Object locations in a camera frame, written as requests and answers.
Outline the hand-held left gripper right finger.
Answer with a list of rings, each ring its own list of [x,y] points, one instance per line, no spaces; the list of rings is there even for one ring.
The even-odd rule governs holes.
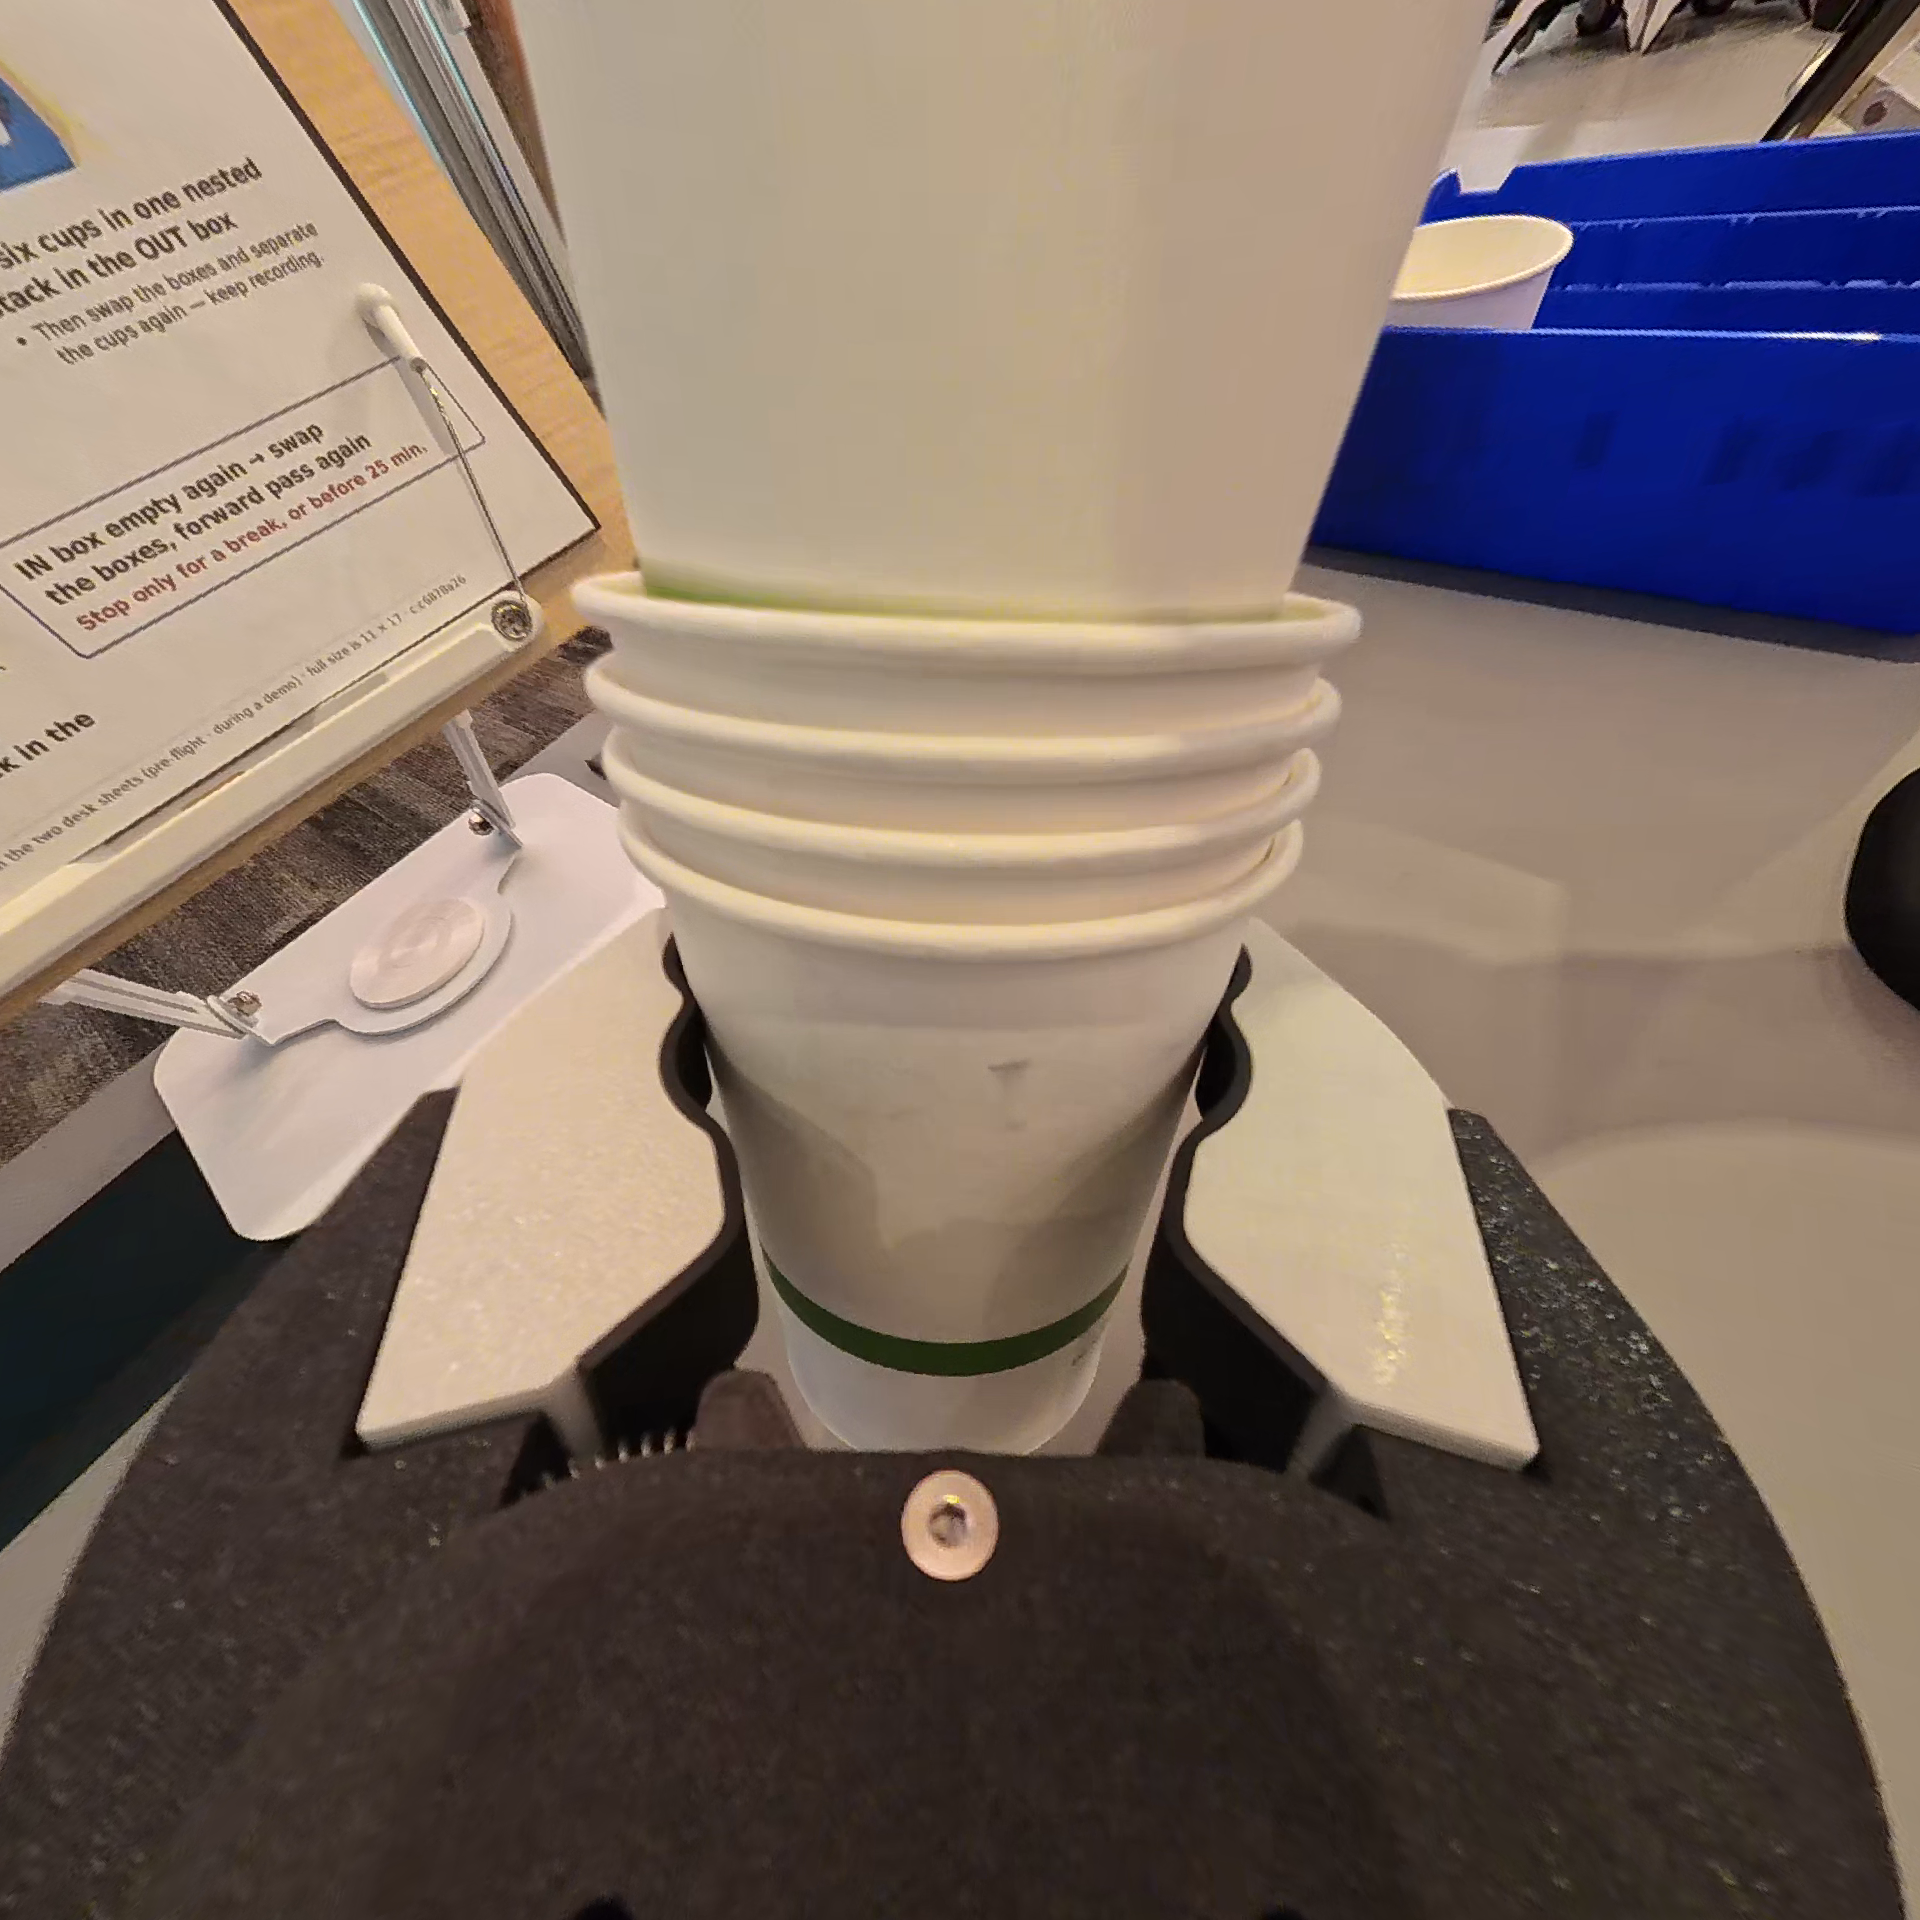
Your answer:
[[[1196,1101],[1158,1222],[1158,1377],[1226,1458],[1321,1471],[1371,1431],[1528,1468],[1453,1108],[1400,1038],[1251,922]]]

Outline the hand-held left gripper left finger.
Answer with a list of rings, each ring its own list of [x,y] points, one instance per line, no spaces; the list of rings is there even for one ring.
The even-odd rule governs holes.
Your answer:
[[[544,1417],[573,1454],[694,1427],[757,1328],[741,1168],[666,928],[624,928],[470,1062],[357,1439]]]

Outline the stack of white paper cups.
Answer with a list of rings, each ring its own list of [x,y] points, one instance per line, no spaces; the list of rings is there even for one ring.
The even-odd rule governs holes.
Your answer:
[[[853,1452],[1040,1449],[1303,827],[1196,904],[1001,925],[781,904],[621,839],[668,905],[810,1412]]]

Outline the blue plastic bin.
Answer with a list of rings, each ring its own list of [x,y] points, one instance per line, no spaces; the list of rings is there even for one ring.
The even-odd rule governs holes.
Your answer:
[[[1527,331],[1390,328],[1317,547],[1917,634],[1917,131],[1443,174],[1571,228]]]

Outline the black rounded mesh object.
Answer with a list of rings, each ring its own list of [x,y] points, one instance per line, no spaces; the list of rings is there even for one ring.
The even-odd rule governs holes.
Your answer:
[[[1861,828],[1844,892],[1844,925],[1861,967],[1917,1012],[1917,769]]]

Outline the white printed instruction sheet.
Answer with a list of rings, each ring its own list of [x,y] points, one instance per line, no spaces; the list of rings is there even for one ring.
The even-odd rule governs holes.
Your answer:
[[[4,5],[4,897],[293,729],[588,509],[217,2]]]

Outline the wooden sign board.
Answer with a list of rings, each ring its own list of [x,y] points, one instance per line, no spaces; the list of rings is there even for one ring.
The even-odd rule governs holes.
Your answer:
[[[578,629],[563,594],[626,529],[613,449],[580,378],[516,287],[336,2],[221,2],[343,172],[374,225],[588,509],[588,538],[523,578],[540,632],[510,648],[491,612],[420,639],[374,678],[4,901],[4,1019],[311,818]]]

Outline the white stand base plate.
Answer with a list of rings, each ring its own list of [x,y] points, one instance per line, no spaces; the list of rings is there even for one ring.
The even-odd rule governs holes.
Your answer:
[[[598,745],[498,781],[473,719],[447,737],[463,824],[224,994],[90,969],[47,998],[174,1028],[157,1098],[248,1241],[311,1225],[420,1095],[454,1088],[528,999],[660,905],[621,848]]]

